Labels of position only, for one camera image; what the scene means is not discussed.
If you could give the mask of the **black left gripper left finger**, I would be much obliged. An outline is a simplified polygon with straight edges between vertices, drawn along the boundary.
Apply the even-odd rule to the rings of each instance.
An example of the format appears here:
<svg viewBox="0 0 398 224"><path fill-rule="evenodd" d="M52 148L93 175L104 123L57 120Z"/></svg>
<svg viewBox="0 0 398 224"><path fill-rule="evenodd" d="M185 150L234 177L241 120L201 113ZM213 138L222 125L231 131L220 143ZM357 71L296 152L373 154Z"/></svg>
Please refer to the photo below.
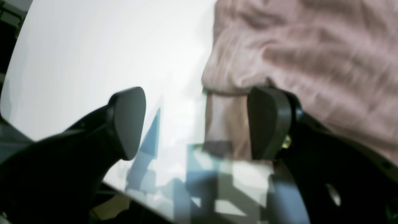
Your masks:
<svg viewBox="0 0 398 224"><path fill-rule="evenodd" d="M136 156L145 112L144 90L129 88L11 156L1 164L1 214L12 224L88 224L108 170Z"/></svg>

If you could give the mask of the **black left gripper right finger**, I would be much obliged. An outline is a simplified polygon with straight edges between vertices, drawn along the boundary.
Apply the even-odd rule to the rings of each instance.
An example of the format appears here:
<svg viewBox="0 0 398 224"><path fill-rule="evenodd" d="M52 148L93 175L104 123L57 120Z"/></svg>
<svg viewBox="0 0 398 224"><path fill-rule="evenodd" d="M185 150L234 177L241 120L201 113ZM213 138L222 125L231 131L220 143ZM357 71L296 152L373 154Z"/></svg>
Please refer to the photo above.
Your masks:
<svg viewBox="0 0 398 224"><path fill-rule="evenodd" d="M329 131L287 91L252 88L247 112L252 159L273 164L263 223L397 223L393 163Z"/></svg>

